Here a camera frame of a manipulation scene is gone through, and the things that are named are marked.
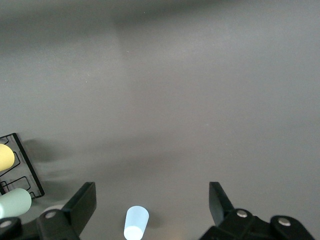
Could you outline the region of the dark grey table mat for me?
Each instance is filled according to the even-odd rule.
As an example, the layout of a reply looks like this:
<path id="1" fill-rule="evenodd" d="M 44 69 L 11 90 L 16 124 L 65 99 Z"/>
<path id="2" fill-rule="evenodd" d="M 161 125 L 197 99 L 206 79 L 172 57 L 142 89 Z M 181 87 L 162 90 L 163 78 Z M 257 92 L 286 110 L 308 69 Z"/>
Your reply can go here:
<path id="1" fill-rule="evenodd" d="M 198 240 L 209 183 L 320 240 L 320 0 L 0 0 L 0 136 L 45 195 L 95 182 L 82 240 Z"/>

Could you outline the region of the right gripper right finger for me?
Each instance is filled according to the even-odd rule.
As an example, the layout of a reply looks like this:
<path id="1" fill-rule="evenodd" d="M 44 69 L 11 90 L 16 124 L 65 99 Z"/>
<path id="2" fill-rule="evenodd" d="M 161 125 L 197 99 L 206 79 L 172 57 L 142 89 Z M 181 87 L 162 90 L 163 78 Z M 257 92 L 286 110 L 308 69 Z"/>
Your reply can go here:
<path id="1" fill-rule="evenodd" d="M 235 208 L 219 182 L 209 183 L 208 203 L 214 225 L 199 240 L 315 240 L 293 217 L 275 215 L 266 222 Z"/>

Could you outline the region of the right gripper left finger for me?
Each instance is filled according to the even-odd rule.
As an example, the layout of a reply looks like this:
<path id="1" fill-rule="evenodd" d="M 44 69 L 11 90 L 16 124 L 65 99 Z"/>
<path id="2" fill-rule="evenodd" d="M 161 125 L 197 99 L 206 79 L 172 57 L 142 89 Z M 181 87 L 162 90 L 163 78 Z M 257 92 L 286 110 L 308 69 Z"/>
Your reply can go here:
<path id="1" fill-rule="evenodd" d="M 61 209 L 49 209 L 25 224 L 19 217 L 0 219 L 0 240 L 81 240 L 96 207 L 96 184 L 85 182 Z"/>

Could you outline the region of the yellow plastic cup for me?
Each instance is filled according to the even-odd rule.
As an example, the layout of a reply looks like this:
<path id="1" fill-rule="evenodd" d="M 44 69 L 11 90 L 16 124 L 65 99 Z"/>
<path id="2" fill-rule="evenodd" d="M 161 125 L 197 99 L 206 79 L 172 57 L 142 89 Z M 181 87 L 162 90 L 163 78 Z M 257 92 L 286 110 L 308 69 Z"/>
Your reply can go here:
<path id="1" fill-rule="evenodd" d="M 5 144 L 0 144 L 0 172 L 10 169 L 15 162 L 14 152 Z"/>

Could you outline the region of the black wire cup holder rack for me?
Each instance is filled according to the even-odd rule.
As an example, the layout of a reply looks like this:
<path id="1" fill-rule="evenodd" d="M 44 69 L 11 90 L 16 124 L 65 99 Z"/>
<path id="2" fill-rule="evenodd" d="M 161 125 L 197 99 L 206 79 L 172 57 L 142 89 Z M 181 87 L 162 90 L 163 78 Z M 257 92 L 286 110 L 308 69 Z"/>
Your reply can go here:
<path id="1" fill-rule="evenodd" d="M 28 191 L 32 199 L 43 197 L 45 191 L 19 136 L 16 133 L 0 136 L 0 144 L 11 148 L 15 157 L 11 168 L 0 171 L 0 196 L 21 188 Z"/>

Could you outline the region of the pale blue plastic cup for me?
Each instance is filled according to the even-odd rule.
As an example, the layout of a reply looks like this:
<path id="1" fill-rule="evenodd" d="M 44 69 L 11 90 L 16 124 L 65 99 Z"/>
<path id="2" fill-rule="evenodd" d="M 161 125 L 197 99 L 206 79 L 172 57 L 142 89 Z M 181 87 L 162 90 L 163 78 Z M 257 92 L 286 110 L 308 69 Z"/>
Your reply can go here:
<path id="1" fill-rule="evenodd" d="M 130 207 L 125 216 L 123 235 L 126 240 L 142 240 L 148 221 L 149 212 L 142 206 Z"/>

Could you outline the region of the pale green plastic cup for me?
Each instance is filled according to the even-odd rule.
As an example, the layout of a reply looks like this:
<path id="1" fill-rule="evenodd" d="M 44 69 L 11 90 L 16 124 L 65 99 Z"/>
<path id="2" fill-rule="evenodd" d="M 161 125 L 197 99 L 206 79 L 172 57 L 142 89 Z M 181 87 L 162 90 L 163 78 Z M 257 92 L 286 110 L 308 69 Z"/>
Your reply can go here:
<path id="1" fill-rule="evenodd" d="M 13 189 L 0 196 L 0 219 L 23 215 L 31 205 L 32 198 L 27 190 Z"/>

